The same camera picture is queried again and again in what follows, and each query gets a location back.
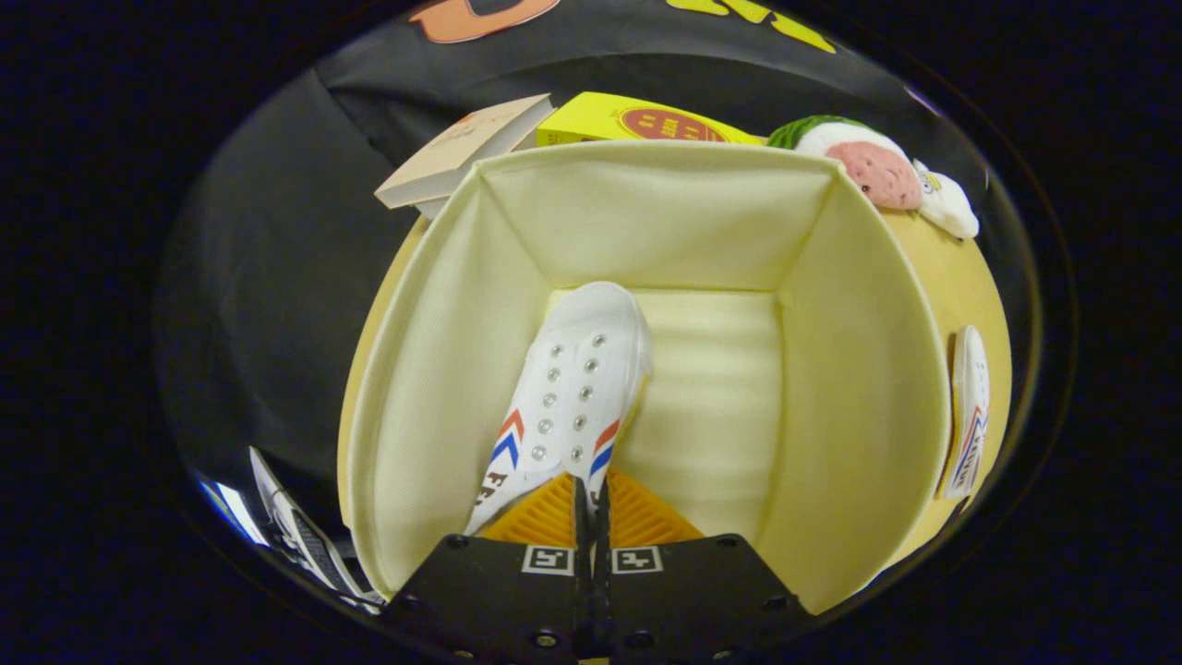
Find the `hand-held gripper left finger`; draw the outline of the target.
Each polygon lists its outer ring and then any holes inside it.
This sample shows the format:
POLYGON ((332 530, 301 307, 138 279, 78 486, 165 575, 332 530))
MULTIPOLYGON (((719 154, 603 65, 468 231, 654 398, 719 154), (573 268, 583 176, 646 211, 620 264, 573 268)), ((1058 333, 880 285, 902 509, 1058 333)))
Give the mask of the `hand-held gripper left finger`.
POLYGON ((439 661, 577 661, 591 626, 592 529, 583 481, 567 508, 574 546, 450 534, 383 613, 439 661))

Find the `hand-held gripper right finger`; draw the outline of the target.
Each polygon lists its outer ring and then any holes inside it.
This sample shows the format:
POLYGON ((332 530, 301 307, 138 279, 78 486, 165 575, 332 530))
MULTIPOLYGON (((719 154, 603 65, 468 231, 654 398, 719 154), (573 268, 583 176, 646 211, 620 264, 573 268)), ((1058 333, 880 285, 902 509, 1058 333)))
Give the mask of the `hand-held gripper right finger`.
POLYGON ((609 661, 766 661, 814 617, 748 540, 706 535, 611 470, 591 576, 591 643, 609 661))

